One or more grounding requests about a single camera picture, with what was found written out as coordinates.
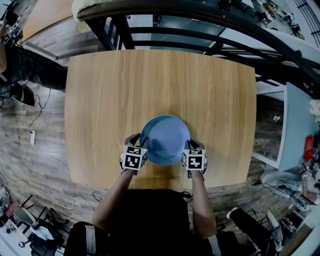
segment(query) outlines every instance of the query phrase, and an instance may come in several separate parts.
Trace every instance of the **power strip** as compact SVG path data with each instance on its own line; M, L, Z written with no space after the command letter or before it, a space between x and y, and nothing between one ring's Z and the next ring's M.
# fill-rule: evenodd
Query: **power strip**
M36 131L32 130L30 135L30 143L32 146L36 144Z

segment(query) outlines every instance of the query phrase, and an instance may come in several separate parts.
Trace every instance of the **curved black rail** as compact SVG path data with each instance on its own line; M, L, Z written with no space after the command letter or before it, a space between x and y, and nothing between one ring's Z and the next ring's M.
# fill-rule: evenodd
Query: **curved black rail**
M233 29L250 36L269 47L273 48L279 57L273 57L248 47L241 43L231 41L219 36L200 33L196 31L163 28L163 27L135 27L129 28L125 15L170 15L197 19L226 28ZM115 50L115 46L106 36L104 27L106 18L111 17L114 22L121 42L126 49L134 49L135 46L166 46L183 49L193 49L207 52L210 55L220 55L226 58L254 67L257 74L266 79L273 79L282 83L291 82L313 98L320 98L320 76L307 64L298 52L292 50L280 39L265 29L255 25L232 13L202 4L195 4L181 0L113 0L88 7L78 13L81 21L86 21L107 50ZM180 36L196 37L217 42L212 48L194 44L163 42L163 41L133 41L132 33L160 33ZM239 48L254 54L262 59L250 59L239 54L222 50L223 44ZM284 65L283 61L295 63L298 68Z

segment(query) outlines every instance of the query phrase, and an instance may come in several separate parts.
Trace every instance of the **red object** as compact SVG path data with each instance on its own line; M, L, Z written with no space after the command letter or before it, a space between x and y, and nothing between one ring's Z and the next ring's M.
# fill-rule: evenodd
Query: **red object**
M304 145L304 154L303 154L303 158L305 162L308 162L312 158L313 145L314 145L314 136L306 137L305 145Z

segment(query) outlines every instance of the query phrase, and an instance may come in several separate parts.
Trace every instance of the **white cable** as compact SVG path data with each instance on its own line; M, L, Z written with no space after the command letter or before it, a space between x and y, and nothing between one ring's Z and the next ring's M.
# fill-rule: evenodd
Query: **white cable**
M57 161L58 163L62 164L63 167L70 173L70 170L69 170L61 161L59 161L58 159L54 158L52 155L49 155L49 154L39 155L39 154L36 152L36 149L35 149L35 146L34 146L34 145L32 145L32 148L33 148L34 153L35 153L38 157L42 158L42 157L48 156L48 157L50 157L51 159L53 159L53 160ZM89 187L87 184L85 184L85 185L92 191L92 196L93 196L93 197L94 197L94 194L97 194L97 195L101 198L101 200L104 199L104 197L103 197L102 195L100 195L99 193L97 193L96 191L94 191L94 190L93 190L91 187ZM72 201L72 207L71 207L71 208L69 208L69 207L64 207L64 206L62 206L61 204L59 204L59 203L57 203L57 202L54 202L54 203L52 204L52 209L55 210L59 215L61 215L62 217L66 218L66 219L68 219L68 220L70 220L70 219L73 217L73 218L75 218L75 219L77 220L77 222L79 222L79 220L78 220L78 218L77 218L76 216L73 216L73 215L71 215L71 216L69 216L69 217L68 217L68 216L65 216L65 215L63 215L62 213L58 212L58 211L54 208L54 205L56 204L56 205L58 205L58 206L60 206L60 207L62 207L62 208L64 208L64 209L72 210L72 209L74 208L74 203L75 203L75 200L76 200L76 199L82 199L82 200L84 200L84 201L90 206L91 210L92 210L93 212L95 212L94 209L92 208L92 206L90 205L90 203L88 203L87 200L85 200L83 197L80 197L80 196L78 196L78 197L76 197L75 199L73 199L73 201Z

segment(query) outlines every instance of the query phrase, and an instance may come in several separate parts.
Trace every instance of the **blue panel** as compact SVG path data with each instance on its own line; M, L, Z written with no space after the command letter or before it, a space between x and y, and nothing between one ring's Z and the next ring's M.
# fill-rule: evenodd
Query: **blue panel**
M316 135L319 124L310 114L312 98L296 86L288 83L286 135L279 171L300 165L303 161L306 137Z

